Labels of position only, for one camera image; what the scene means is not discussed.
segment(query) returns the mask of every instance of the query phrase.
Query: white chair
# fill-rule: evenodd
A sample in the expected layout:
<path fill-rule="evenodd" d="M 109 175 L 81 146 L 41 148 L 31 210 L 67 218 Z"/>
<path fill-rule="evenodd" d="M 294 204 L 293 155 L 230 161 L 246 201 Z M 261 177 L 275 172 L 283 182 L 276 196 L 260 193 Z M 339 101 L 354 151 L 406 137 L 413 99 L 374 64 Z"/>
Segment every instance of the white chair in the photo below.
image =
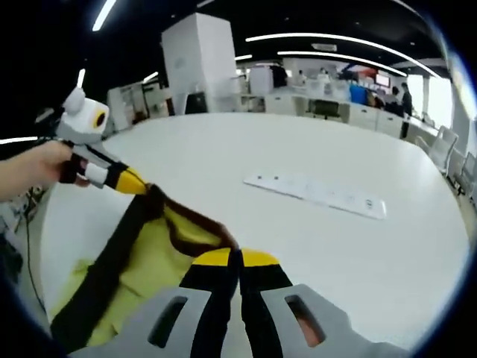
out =
<path fill-rule="evenodd" d="M 472 194 L 476 179 L 474 178 L 474 169 L 476 167 L 476 158 L 467 153 L 462 170 L 454 176 L 454 180 L 458 185 L 458 195 L 464 193 Z"/>
<path fill-rule="evenodd" d="M 450 129 L 441 126 L 437 138 L 431 146 L 421 136 L 416 137 L 415 144 L 427 153 L 439 172 L 447 176 L 450 154 L 454 150 L 458 138 L 459 136 Z"/>

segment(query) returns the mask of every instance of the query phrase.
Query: white power strip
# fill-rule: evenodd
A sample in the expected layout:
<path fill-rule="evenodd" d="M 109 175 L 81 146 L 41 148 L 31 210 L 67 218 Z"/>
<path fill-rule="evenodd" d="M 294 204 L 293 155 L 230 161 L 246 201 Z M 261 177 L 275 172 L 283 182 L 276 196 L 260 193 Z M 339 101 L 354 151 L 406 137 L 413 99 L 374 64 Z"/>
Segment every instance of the white power strip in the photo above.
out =
<path fill-rule="evenodd" d="M 386 218 L 385 202 L 375 195 L 326 185 L 303 175 L 256 174 L 244 183 L 373 219 Z"/>

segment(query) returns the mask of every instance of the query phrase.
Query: ceiling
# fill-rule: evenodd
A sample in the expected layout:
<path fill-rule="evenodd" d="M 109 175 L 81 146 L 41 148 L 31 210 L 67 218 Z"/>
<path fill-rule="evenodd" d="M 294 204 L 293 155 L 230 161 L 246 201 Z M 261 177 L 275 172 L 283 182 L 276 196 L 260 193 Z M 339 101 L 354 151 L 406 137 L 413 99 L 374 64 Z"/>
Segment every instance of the ceiling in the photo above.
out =
<path fill-rule="evenodd" d="M 97 3 L 100 6 L 96 8 L 100 8 L 103 0 Z M 293 6 L 277 5 L 274 0 L 214 0 L 197 9 L 198 3 L 118 0 L 103 28 L 89 41 L 83 85 L 87 93 L 104 99 L 109 88 L 140 81 L 155 71 L 165 79 L 160 34 L 195 11 L 229 20 L 236 55 L 252 54 L 254 60 L 278 58 L 278 51 L 314 51 L 311 43 L 317 39 L 245 42 L 247 37 L 285 32 L 341 34 L 386 45 L 417 59 L 440 57 L 424 21 L 391 0 L 294 0 Z M 339 54 L 386 65 L 402 62 L 402 58 L 366 45 L 325 39 L 318 42 L 337 44 Z"/>
<path fill-rule="evenodd" d="M 25 134 L 41 107 L 61 103 L 76 84 L 81 68 L 86 68 L 86 94 L 102 101 L 109 88 L 140 81 L 152 72 L 158 71 L 165 80 L 161 33 L 195 11 L 229 20 L 236 55 L 252 54 L 254 60 L 278 58 L 278 51 L 314 51 L 311 43 L 319 42 L 336 44 L 339 54 L 385 65 L 403 61 L 385 51 L 344 41 L 291 38 L 245 42 L 247 37 L 285 32 L 340 34 L 385 45 L 415 59 L 441 57 L 425 22 L 392 0 L 293 0 L 279 4 L 274 0 L 214 0 L 197 9 L 200 2 L 117 0 L 103 28 L 93 33 L 104 0 L 42 1 L 39 15 L 31 22 L 24 21 L 17 36 L 7 39 L 7 47 L 12 48 L 7 56 L 12 89 L 9 110 L 15 113 L 15 120 L 7 123 L 11 131 L 3 134 Z M 20 1 L 15 3 L 23 10 Z M 31 94 L 27 98 L 25 91 Z"/>

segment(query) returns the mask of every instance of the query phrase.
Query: black handle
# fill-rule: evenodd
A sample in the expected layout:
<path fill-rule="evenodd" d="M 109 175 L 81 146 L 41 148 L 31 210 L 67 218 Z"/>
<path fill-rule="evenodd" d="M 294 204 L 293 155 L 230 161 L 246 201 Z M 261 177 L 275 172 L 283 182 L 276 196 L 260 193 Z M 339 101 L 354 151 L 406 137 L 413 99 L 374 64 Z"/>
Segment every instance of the black handle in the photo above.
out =
<path fill-rule="evenodd" d="M 73 153 L 71 160 L 63 164 L 60 183 L 72 184 L 76 181 L 78 174 L 84 175 L 84 169 L 81 166 L 82 159 L 82 157 Z"/>

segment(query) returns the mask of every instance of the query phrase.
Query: black cable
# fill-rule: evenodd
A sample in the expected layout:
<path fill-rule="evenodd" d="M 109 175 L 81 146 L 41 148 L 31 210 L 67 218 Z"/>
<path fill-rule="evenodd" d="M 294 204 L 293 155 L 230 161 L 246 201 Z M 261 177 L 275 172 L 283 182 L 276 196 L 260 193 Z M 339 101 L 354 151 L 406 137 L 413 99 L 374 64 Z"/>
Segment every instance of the black cable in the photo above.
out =
<path fill-rule="evenodd" d="M 31 285 L 35 292 L 35 296 L 37 297 L 38 303 L 40 304 L 40 307 L 42 307 L 43 312 L 46 313 L 45 305 L 43 304 L 42 300 L 40 300 L 40 296 L 38 295 L 37 287 L 35 286 L 35 281 L 33 279 L 33 274 L 31 273 L 30 228 L 29 228 L 30 221 L 28 220 L 28 214 L 30 213 L 30 210 L 31 210 L 32 198 L 33 198 L 33 190 L 31 189 L 28 191 L 28 206 L 25 211 L 25 226 L 27 231 L 27 267 L 28 267 L 28 273 L 30 275 Z"/>

